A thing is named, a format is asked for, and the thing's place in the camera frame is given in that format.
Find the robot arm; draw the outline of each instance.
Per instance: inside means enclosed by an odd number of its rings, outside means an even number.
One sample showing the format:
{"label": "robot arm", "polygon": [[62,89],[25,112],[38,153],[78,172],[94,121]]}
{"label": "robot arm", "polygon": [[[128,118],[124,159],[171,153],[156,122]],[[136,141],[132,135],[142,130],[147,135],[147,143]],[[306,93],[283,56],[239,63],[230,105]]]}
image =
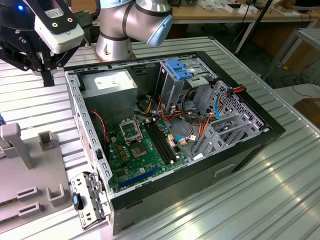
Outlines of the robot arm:
{"label": "robot arm", "polygon": [[99,12],[73,14],[64,0],[0,0],[0,59],[54,86],[52,74],[77,51],[82,28]]}
{"label": "robot arm", "polygon": [[77,51],[100,9],[96,52],[103,61],[132,57],[129,37],[160,45],[173,23],[167,0],[97,0],[93,14],[73,14],[65,0],[0,0],[0,59],[54,86],[56,68]]}
{"label": "robot arm", "polygon": [[133,56],[130,37],[152,46],[167,37],[173,16],[167,0],[100,0],[97,56],[103,61]]}

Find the chip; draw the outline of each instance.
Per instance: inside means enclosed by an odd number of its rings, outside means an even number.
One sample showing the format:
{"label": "chip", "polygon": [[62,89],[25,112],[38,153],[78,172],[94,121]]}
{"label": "chip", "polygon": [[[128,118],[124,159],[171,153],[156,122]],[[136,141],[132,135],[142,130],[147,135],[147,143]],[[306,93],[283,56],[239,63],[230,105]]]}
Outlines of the chip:
{"label": "chip", "polygon": [[120,171],[117,171],[117,172],[116,172],[116,175],[117,175],[118,177],[122,177],[122,176],[126,175],[126,172],[125,172],[125,170],[120,170]]}
{"label": "chip", "polygon": [[129,149],[131,150],[131,153],[135,159],[148,154],[147,149],[142,142],[136,142],[131,144],[129,146]]}

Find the table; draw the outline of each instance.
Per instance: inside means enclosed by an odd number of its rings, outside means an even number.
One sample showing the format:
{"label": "table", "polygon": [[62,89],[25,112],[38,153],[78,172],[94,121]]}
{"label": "table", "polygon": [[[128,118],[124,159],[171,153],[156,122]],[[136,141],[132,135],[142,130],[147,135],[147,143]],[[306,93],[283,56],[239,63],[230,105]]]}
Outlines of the table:
{"label": "table", "polygon": [[[267,110],[286,132],[250,164],[215,185],[112,236],[108,223],[83,231],[73,206],[13,229],[0,239],[280,239],[320,238],[319,130],[283,101],[264,81],[216,40],[207,37],[166,40],[159,47],[132,44],[139,57],[206,51]],[[68,63],[97,62],[91,47]],[[22,138],[51,130],[58,133],[68,179],[90,166],[71,113],[61,69],[54,87],[42,87],[31,72],[0,63],[0,112],[18,122]]]}
{"label": "table", "polygon": [[284,43],[278,54],[273,58],[272,62],[268,66],[265,74],[262,76],[263,80],[266,80],[267,77],[273,72],[276,65],[284,54],[289,50],[291,45],[297,41],[305,41],[312,45],[314,48],[320,50],[320,28],[297,28],[295,29],[288,40]]}
{"label": "table", "polygon": [[[245,40],[247,39],[250,31],[252,30],[255,22],[260,15],[260,11],[257,14],[248,14],[245,17],[244,23],[250,23],[245,31],[240,44],[238,45],[235,53],[238,53]],[[240,13],[230,13],[224,9],[216,9],[214,11],[208,11],[201,6],[180,6],[173,7],[174,24],[219,24],[219,23],[241,23],[244,15]],[[261,20],[262,23],[285,23],[285,22],[310,22],[308,28],[313,28],[320,19],[319,11],[312,11],[310,15],[308,13],[301,13],[300,16],[283,16],[275,10],[268,10]],[[297,49],[301,42],[294,45],[293,49]],[[287,54],[283,63],[291,57],[291,54]]]}

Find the red cable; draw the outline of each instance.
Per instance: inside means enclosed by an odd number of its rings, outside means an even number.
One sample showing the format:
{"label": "red cable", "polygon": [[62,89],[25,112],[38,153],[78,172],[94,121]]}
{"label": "red cable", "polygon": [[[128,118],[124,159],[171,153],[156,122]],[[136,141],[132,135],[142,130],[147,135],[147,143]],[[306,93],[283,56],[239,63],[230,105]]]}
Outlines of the red cable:
{"label": "red cable", "polygon": [[103,118],[98,113],[96,113],[93,110],[90,110],[90,112],[93,113],[94,115],[96,115],[101,121],[101,124],[103,127],[103,136],[104,136],[104,150],[106,151],[107,150],[107,131],[106,131],[106,127],[105,127],[105,122],[104,122]]}

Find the metal bracket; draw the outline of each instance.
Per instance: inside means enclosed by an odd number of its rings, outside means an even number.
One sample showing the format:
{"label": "metal bracket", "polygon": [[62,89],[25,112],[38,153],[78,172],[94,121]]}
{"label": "metal bracket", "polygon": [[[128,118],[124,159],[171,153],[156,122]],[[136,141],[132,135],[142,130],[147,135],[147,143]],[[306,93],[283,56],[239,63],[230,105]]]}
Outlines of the metal bracket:
{"label": "metal bracket", "polygon": [[73,192],[79,194],[83,202],[83,209],[78,214],[84,230],[112,213],[106,192],[101,191],[101,183],[96,177],[94,173],[82,172],[71,179]]}

